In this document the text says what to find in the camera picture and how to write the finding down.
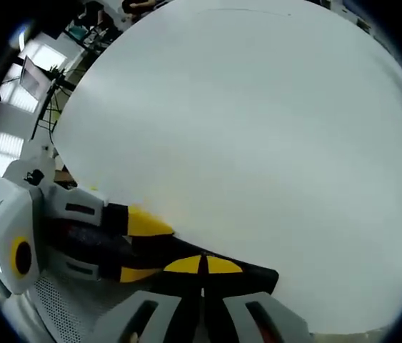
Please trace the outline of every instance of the yellow marking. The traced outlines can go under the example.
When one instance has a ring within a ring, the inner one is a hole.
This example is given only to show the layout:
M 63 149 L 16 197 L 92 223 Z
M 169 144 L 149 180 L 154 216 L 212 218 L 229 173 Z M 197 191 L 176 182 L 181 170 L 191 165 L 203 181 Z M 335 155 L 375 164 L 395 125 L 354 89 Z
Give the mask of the yellow marking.
M 178 259 L 164 268 L 165 272 L 198 274 L 201 255 Z
M 122 267 L 121 274 L 120 274 L 120 282 L 126 283 L 126 282 L 134 282 L 134 281 L 142 280 L 157 272 L 160 272 L 161 270 L 162 270 L 161 268 L 132 269 L 132 268 Z
M 173 233 L 169 225 L 154 215 L 136 206 L 128 206 L 128 236 L 151 237 Z
M 207 256 L 207 265 L 209 274 L 242 273 L 242 268 L 227 259 Z
M 25 274 L 20 273 L 18 268 L 16 267 L 16 251 L 18 250 L 18 247 L 20 246 L 21 243 L 28 243 L 29 242 L 26 240 L 24 237 L 17 237 L 13 240 L 11 248 L 10 248 L 10 267 L 11 270 L 14 272 L 15 276 L 19 279 L 24 278 Z

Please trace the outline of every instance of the yellow circle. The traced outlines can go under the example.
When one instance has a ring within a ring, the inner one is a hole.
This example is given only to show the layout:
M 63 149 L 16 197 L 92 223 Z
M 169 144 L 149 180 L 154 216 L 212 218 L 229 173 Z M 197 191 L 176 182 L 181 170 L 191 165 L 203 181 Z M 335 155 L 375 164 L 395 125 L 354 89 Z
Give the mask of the yellow circle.
M 17 253 L 19 248 L 22 246 L 22 244 L 28 244 L 29 247 L 31 247 L 31 245 L 29 244 L 29 242 L 26 240 L 26 238 L 24 237 L 17 237 L 13 240 L 12 245 L 11 245 L 11 249 L 10 249 L 10 267 L 12 272 L 15 274 L 16 277 L 18 277 L 19 279 L 22 279 L 23 277 L 25 277 L 28 273 L 21 273 L 18 265 L 17 265 Z

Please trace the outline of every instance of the person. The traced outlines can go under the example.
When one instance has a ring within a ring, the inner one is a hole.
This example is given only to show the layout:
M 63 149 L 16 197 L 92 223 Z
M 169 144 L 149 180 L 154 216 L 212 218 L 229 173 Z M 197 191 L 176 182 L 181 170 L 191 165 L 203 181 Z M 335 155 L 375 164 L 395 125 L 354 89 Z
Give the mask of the person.
M 115 26 L 112 17 L 105 12 L 104 5 L 97 1 L 79 4 L 74 24 L 84 26 L 87 29 L 97 27 L 101 31 L 107 30 L 106 35 L 111 39 L 116 38 L 121 33 Z
M 123 0 L 121 8 L 135 22 L 142 17 L 142 14 L 153 11 L 155 5 L 156 0 Z

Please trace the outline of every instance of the monitor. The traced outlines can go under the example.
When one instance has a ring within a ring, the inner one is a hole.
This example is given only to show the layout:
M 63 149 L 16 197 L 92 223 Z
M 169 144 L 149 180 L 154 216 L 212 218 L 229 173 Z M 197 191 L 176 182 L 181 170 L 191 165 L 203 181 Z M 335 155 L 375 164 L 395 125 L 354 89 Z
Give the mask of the monitor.
M 40 101 L 50 89 L 51 80 L 29 57 L 26 57 L 21 70 L 20 86 L 25 88 L 37 101 Z

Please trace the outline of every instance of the window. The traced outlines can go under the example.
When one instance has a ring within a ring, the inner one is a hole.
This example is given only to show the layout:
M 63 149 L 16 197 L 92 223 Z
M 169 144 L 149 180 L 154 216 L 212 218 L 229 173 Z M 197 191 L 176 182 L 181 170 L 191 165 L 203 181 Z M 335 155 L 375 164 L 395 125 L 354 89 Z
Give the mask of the window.
M 24 50 L 19 54 L 19 57 L 22 59 L 26 56 L 28 56 L 35 65 L 45 70 L 49 70 L 53 66 L 61 68 L 66 61 L 66 57 L 63 54 L 37 41 L 28 42 Z M 38 101 L 19 85 L 21 68 L 22 67 L 18 64 L 12 64 L 10 70 L 7 72 L 3 84 L 0 86 L 1 102 L 34 113 Z
M 12 161 L 19 159 L 23 142 L 22 138 L 0 132 L 0 176 Z

